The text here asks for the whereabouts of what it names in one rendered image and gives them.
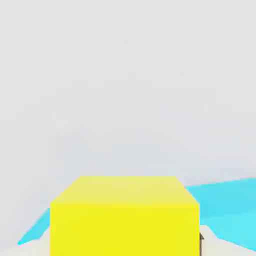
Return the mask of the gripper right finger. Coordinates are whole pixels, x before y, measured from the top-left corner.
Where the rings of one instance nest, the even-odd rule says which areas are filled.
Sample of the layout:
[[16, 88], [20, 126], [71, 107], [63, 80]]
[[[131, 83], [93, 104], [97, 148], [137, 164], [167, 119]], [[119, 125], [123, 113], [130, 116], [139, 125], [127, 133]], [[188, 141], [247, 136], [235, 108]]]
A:
[[200, 225], [201, 256], [256, 256], [256, 251], [220, 238], [207, 225]]

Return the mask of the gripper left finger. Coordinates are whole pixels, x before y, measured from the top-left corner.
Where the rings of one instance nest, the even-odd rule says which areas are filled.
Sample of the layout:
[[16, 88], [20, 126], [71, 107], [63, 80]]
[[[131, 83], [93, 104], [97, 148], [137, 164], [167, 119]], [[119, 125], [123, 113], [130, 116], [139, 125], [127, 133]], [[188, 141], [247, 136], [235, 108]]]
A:
[[50, 228], [39, 239], [1, 251], [0, 256], [50, 256]]

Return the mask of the small yellow cube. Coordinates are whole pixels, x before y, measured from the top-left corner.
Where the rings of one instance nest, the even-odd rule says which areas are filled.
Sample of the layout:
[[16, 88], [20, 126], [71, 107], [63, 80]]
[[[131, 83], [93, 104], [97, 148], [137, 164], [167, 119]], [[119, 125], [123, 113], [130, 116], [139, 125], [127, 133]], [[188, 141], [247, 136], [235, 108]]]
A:
[[50, 256], [200, 256], [200, 205], [173, 176], [82, 176], [50, 204]]

